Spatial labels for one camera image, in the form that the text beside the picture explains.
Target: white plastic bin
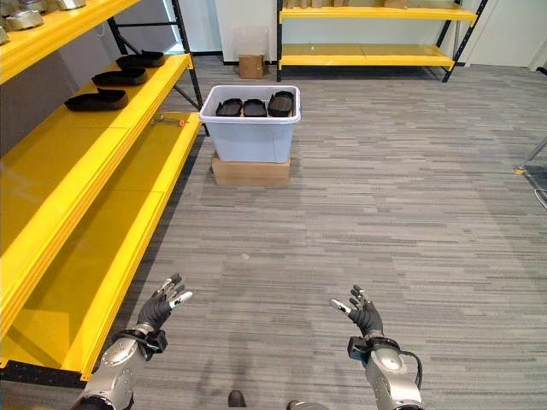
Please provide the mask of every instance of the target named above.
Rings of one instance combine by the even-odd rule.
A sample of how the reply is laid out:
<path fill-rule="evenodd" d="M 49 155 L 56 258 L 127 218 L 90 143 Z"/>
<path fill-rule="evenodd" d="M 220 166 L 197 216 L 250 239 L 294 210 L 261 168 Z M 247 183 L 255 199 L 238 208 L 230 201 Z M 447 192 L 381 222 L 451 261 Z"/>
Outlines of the white plastic bin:
<path fill-rule="evenodd" d="M 229 98 L 263 100 L 278 91 L 294 95 L 292 117 L 217 117 L 219 103 Z M 207 125 L 221 161 L 287 162 L 291 155 L 292 132 L 300 121 L 300 90 L 292 85 L 217 85 L 199 112 Z"/>

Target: shelf beam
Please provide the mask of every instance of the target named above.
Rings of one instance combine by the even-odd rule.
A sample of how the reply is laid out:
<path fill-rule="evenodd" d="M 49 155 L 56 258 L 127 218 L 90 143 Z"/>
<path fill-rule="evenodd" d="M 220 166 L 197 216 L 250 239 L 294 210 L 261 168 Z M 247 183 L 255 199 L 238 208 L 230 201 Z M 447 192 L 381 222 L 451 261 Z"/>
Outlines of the shelf beam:
<path fill-rule="evenodd" d="M 279 21 L 284 19 L 414 19 L 469 21 L 474 24 L 477 16 L 453 3 L 440 3 L 437 7 L 413 7 L 394 9 L 389 7 L 321 7 L 282 9 Z"/>
<path fill-rule="evenodd" d="M 284 44 L 283 66 L 436 66 L 452 68 L 452 59 L 434 45 Z"/>

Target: brown cardboard box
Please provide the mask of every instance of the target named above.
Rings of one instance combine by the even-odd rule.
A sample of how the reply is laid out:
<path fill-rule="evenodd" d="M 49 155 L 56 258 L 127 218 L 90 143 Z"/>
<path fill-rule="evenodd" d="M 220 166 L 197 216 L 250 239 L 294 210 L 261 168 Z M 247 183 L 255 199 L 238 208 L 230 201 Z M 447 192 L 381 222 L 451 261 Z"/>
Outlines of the brown cardboard box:
<path fill-rule="evenodd" d="M 242 79 L 264 77 L 264 56 L 239 56 L 239 77 Z"/>
<path fill-rule="evenodd" d="M 406 9 L 409 6 L 409 0 L 384 0 L 384 7 L 393 7 L 395 9 Z"/>
<path fill-rule="evenodd" d="M 283 187 L 289 184 L 291 160 L 275 162 L 226 162 L 213 155 L 213 174 L 217 185 Z"/>

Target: black metal frame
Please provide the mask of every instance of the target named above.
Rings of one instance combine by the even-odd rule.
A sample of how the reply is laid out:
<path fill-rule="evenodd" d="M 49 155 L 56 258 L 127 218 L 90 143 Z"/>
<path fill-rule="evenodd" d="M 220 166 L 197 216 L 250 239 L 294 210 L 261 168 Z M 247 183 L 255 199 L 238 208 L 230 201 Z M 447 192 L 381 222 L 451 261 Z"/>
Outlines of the black metal frame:
<path fill-rule="evenodd" d="M 454 0 L 454 3 L 455 4 L 461 4 L 462 0 Z M 460 57 L 462 56 L 462 53 L 465 50 L 466 45 L 468 45 L 468 41 L 471 38 L 471 34 L 473 34 L 473 30 L 477 26 L 477 23 L 479 22 L 480 16 L 482 15 L 482 12 L 485 9 L 487 3 L 488 3 L 488 0 L 481 0 L 481 2 L 479 4 L 479 7 L 477 8 L 477 11 L 475 12 L 475 14 L 477 15 L 477 19 L 475 20 L 475 22 L 472 26 L 471 25 L 469 26 L 468 30 L 465 33 L 465 36 L 463 36 L 463 40 L 460 43 L 460 46 L 458 47 L 457 52 L 452 57 L 452 60 L 454 60 L 454 65 L 452 66 L 452 68 L 450 70 L 447 70 L 446 68 L 443 68 L 443 70 L 445 71 L 444 78 L 443 78 L 444 83 L 446 83 L 448 81 L 448 79 L 452 75 L 452 72 L 454 71 L 454 68 L 456 68 L 456 66 L 457 66 L 457 64 L 460 60 Z M 450 27 L 450 23 L 451 23 L 451 20 L 447 20 L 447 21 L 444 22 L 443 29 L 441 30 L 441 33 L 438 36 L 437 47 L 440 47 L 441 44 L 443 43 L 444 36 L 446 35 L 446 32 L 448 32 L 448 29 Z"/>
<path fill-rule="evenodd" d="M 462 0 L 454 0 L 455 4 L 462 4 Z M 486 7 L 486 4 L 488 3 L 488 0 L 481 0 L 479 7 L 477 8 L 477 11 L 475 14 L 477 15 L 477 19 L 475 20 L 474 24 L 472 26 L 469 26 L 467 32 L 465 33 L 465 36 L 463 37 L 462 42 L 460 43 L 460 46 L 458 47 L 457 52 L 452 57 L 452 60 L 454 60 L 454 64 L 450 68 L 450 70 L 442 67 L 442 69 L 445 71 L 443 82 L 446 83 L 450 76 L 452 75 L 452 72 L 454 71 L 454 68 L 458 65 L 458 62 L 460 60 L 460 57 L 462 56 L 463 51 L 465 50 L 466 45 L 468 44 L 469 39 L 471 38 L 471 34 L 473 34 L 474 28 L 477 26 L 477 23 L 479 22 L 480 15 L 482 15 L 483 10 Z M 277 0 L 277 81 L 281 81 L 281 74 L 283 71 L 283 68 L 279 68 L 279 64 L 281 62 L 281 54 L 283 53 L 283 24 L 281 24 L 280 21 L 280 14 L 281 10 L 283 9 L 283 0 Z M 437 39 L 437 47 L 440 47 L 443 43 L 444 37 L 446 36 L 446 33 L 448 32 L 448 29 L 450 28 L 450 23 L 452 20 L 446 20 L 444 22 L 443 28 L 441 29 L 441 33 L 438 36 Z"/>
<path fill-rule="evenodd" d="M 283 9 L 283 0 L 277 0 L 277 82 L 281 81 L 281 54 L 283 53 L 283 25 L 281 24 L 281 10 Z"/>
<path fill-rule="evenodd" d="M 68 370 L 52 369 L 10 360 L 4 369 L 0 369 L 0 379 L 12 382 L 42 384 L 45 386 L 72 387 L 83 389 L 81 374 Z"/>
<path fill-rule="evenodd" d="M 190 73 L 191 83 L 194 86 L 194 93 L 196 94 L 196 101 L 193 101 L 185 92 L 183 92 L 180 87 L 175 85 L 173 88 L 186 100 L 188 101 L 195 109 L 199 110 L 203 106 L 202 93 L 199 90 L 199 84 L 197 82 L 196 70 L 194 69 L 193 57 L 190 51 L 190 45 L 188 43 L 188 36 L 186 35 L 185 23 L 182 20 L 182 13 L 180 11 L 179 2 L 177 0 L 171 0 L 173 6 L 174 19 L 175 21 L 157 21 L 150 23 L 117 23 L 114 17 L 108 19 L 110 31 L 114 36 L 114 40 L 118 45 L 118 49 L 121 54 L 128 54 L 127 48 L 131 49 L 135 54 L 139 54 L 139 51 L 131 43 L 127 41 L 125 37 L 120 33 L 120 28 L 123 27 L 147 27 L 147 26 L 177 26 L 179 29 L 180 40 L 182 41 L 182 46 L 185 49 L 185 53 L 190 55 L 192 64 L 191 68 L 188 69 Z"/>

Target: yellow shelving unit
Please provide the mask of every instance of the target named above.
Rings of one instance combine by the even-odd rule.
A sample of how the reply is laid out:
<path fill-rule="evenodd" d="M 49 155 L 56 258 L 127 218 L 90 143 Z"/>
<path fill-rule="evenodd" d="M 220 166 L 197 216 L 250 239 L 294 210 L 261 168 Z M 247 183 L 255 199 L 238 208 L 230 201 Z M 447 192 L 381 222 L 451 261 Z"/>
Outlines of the yellow shelving unit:
<path fill-rule="evenodd" d="M 279 19 L 417 19 L 469 21 L 474 24 L 475 13 L 450 2 L 421 2 L 420 7 L 394 9 L 390 7 L 321 7 L 282 9 Z"/>
<path fill-rule="evenodd" d="M 410 1 L 407 9 L 389 7 L 284 8 L 277 0 L 277 80 L 286 66 L 433 66 L 444 68 L 448 81 L 488 0 L 481 0 L 474 13 L 456 2 Z M 438 20 L 444 26 L 433 44 L 283 44 L 287 19 L 399 19 Z M 452 21 L 466 21 L 468 29 L 454 57 L 440 49 Z"/>
<path fill-rule="evenodd" d="M 454 61 L 434 45 L 284 44 L 283 66 L 437 66 Z"/>
<path fill-rule="evenodd" d="M 138 2 L 139 0 L 87 0 L 85 7 L 81 9 L 55 10 L 44 15 L 44 24 L 40 27 L 9 32 L 9 43 L 0 47 L 0 84 Z"/>
<path fill-rule="evenodd" d="M 17 360 L 89 379 L 200 126 L 197 113 L 165 116 L 184 127 L 157 123 L 138 138 L 17 315 L 2 366 Z"/>
<path fill-rule="evenodd" d="M 145 84 L 125 88 L 130 102 L 120 111 L 73 112 L 62 106 L 2 158 L 2 337 L 190 65 L 189 55 L 179 55 L 149 69 Z M 93 89 L 87 85 L 81 92 Z"/>

